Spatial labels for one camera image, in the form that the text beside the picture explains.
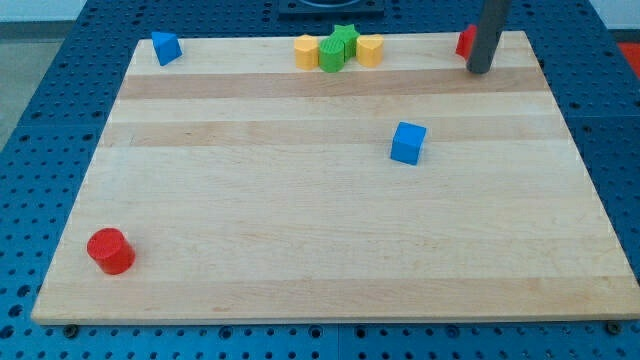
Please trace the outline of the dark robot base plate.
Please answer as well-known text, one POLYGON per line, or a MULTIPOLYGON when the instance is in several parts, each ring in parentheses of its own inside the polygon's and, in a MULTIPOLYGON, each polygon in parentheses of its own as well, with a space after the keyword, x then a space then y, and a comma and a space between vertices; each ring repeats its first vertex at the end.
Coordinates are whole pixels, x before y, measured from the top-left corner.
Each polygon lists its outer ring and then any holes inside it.
POLYGON ((385 0, 277 0, 278 16, 383 15, 385 0))

